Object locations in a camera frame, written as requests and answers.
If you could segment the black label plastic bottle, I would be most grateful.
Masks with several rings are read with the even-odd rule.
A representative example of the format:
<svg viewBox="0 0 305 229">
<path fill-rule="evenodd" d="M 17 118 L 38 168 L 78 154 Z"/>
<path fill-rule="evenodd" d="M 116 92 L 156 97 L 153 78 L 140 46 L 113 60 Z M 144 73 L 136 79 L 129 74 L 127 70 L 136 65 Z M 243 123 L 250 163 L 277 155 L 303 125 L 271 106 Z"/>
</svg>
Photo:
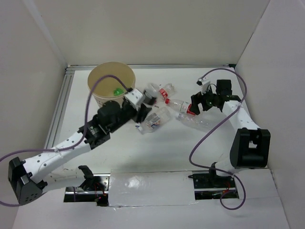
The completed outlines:
<svg viewBox="0 0 305 229">
<path fill-rule="evenodd" d="M 159 100 L 159 96 L 160 96 L 160 93 L 159 93 L 160 87 L 159 87 L 159 85 L 157 85 L 155 83 L 148 83 L 147 86 L 146 86 L 146 89 L 149 91 L 150 95 L 155 97 L 154 104 L 157 104 L 158 100 Z"/>
</svg>

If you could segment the green plastic bottle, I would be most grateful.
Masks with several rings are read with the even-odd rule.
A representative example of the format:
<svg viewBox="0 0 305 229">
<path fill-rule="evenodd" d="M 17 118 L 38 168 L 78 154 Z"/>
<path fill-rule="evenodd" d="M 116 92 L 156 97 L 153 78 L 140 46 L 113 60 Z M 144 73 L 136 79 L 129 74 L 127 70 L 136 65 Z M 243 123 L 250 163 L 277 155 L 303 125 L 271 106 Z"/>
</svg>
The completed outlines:
<svg viewBox="0 0 305 229">
<path fill-rule="evenodd" d="M 120 96 L 124 94 L 124 90 L 121 89 L 121 88 L 116 88 L 114 91 L 113 91 L 113 96 Z"/>
</svg>

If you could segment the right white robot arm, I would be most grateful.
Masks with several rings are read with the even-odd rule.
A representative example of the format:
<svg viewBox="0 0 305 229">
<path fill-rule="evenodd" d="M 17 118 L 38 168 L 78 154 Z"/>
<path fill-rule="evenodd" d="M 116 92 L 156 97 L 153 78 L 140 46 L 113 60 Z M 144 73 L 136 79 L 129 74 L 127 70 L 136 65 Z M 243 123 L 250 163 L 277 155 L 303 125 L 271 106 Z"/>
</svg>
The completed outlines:
<svg viewBox="0 0 305 229">
<path fill-rule="evenodd" d="M 219 187 L 224 177 L 245 169 L 264 168 L 268 162 L 271 134 L 267 129 L 261 129 L 246 112 L 239 96 L 232 94 L 230 80 L 217 80 L 216 90 L 210 88 L 210 81 L 200 79 L 197 84 L 202 90 L 191 96 L 190 111 L 200 114 L 198 104 L 203 111 L 217 107 L 229 118 L 235 130 L 235 137 L 229 156 L 219 162 L 214 162 L 209 169 L 208 182 L 213 187 Z"/>
</svg>

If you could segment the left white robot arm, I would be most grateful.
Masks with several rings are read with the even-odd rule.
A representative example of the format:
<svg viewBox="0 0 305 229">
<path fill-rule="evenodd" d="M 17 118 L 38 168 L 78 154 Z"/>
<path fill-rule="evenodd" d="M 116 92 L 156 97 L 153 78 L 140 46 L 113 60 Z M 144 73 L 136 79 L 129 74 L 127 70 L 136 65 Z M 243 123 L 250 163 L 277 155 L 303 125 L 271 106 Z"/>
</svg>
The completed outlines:
<svg viewBox="0 0 305 229">
<path fill-rule="evenodd" d="M 88 153 L 110 139 L 110 134 L 133 120 L 143 122 L 157 99 L 156 91 L 128 89 L 123 103 L 107 101 L 92 120 L 85 121 L 72 136 L 51 149 L 39 150 L 39 154 L 24 160 L 15 157 L 9 162 L 8 181 L 19 205 L 29 204 L 44 193 L 66 186 L 83 190 L 93 187 L 95 178 L 87 166 L 78 166 L 64 175 L 53 171 L 73 158 Z"/>
</svg>

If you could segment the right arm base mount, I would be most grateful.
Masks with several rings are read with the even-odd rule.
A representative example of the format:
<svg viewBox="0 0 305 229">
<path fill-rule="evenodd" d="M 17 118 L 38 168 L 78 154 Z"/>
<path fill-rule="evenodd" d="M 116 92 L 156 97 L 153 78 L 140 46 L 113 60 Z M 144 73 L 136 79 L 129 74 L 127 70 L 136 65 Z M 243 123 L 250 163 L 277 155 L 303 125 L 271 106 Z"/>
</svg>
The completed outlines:
<svg viewBox="0 0 305 229">
<path fill-rule="evenodd" d="M 232 177 L 220 177 L 215 172 L 192 173 L 188 176 L 193 181 L 195 200 L 239 198 L 236 184 Z"/>
</svg>

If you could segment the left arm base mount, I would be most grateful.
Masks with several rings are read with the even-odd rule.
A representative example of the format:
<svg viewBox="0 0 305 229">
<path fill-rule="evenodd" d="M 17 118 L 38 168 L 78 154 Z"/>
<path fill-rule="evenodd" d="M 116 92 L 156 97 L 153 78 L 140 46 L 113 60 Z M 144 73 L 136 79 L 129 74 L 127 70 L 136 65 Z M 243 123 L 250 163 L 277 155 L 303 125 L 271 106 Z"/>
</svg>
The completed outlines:
<svg viewBox="0 0 305 229">
<path fill-rule="evenodd" d="M 110 174 L 94 174 L 94 183 L 90 187 L 66 187 L 64 203 L 95 203 L 99 207 L 109 205 Z"/>
</svg>

